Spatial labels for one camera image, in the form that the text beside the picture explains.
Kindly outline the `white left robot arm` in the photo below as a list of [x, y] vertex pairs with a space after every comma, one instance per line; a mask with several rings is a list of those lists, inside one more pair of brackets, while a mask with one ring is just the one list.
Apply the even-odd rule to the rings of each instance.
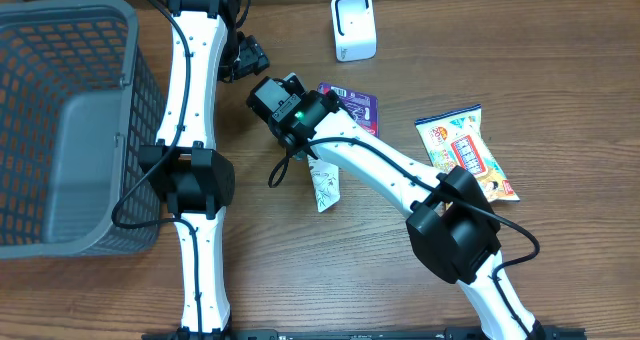
[[251, 0], [160, 0], [172, 28], [168, 97], [152, 145], [141, 149], [146, 180], [167, 206], [180, 242], [184, 305], [172, 339], [228, 339], [231, 306], [223, 270], [223, 223], [235, 189], [217, 150], [219, 83], [257, 75], [269, 60], [241, 32]]

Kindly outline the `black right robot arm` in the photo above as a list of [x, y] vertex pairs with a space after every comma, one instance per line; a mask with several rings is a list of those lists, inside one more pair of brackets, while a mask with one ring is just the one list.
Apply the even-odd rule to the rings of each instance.
[[460, 286], [489, 339], [542, 339], [544, 327], [519, 300], [506, 274], [497, 233], [507, 219], [492, 210], [465, 169], [443, 173], [364, 130], [334, 94], [270, 90], [248, 106], [293, 157], [333, 164], [388, 200], [405, 218], [418, 260]]

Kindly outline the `pink purple pad pack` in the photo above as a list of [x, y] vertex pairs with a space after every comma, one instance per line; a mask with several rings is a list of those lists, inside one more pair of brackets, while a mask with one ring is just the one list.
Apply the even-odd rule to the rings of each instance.
[[322, 82], [317, 91], [327, 94], [334, 91], [346, 105], [355, 122], [375, 137], [380, 136], [378, 98], [375, 95]]

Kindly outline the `white bamboo print tube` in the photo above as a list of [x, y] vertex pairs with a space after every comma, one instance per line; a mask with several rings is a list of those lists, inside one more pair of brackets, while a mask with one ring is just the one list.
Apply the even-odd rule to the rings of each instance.
[[324, 212], [340, 200], [339, 167], [307, 157], [317, 210]]

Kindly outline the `yellow snack chip bag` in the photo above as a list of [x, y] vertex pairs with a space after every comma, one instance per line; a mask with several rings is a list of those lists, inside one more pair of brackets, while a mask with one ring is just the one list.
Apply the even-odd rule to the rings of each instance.
[[432, 165], [447, 173], [455, 166], [469, 171], [488, 202], [518, 202], [519, 196], [480, 134], [482, 106], [476, 104], [417, 119], [416, 129]]

